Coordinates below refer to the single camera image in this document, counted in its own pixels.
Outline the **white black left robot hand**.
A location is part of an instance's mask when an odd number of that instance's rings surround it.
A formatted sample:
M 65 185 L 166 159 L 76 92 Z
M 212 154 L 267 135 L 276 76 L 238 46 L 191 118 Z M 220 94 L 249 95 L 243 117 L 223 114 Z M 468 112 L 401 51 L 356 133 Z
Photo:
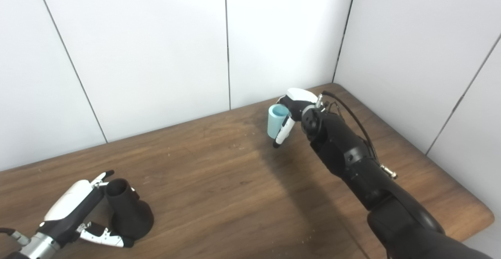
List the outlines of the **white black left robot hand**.
M 95 222 L 84 220 L 104 198 L 107 177 L 114 170 L 101 173 L 92 181 L 75 182 L 49 209 L 36 233 L 9 255 L 11 259 L 50 259 L 66 245 L 82 238 L 99 245 L 132 248 L 134 240 L 121 236 Z

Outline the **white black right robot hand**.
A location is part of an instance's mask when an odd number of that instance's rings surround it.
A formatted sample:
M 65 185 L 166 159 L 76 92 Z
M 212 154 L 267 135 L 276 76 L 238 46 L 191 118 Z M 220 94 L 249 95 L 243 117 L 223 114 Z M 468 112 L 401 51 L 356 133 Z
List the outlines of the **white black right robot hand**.
M 286 94 L 277 100 L 277 104 L 287 108 L 288 114 L 281 124 L 277 136 L 274 138 L 274 148 L 279 148 L 283 144 L 295 123 L 301 122 L 303 114 L 307 110 L 315 108 L 324 111 L 326 109 L 322 102 L 322 98 L 323 96 L 321 94 L 317 96 L 301 88 L 288 88 Z

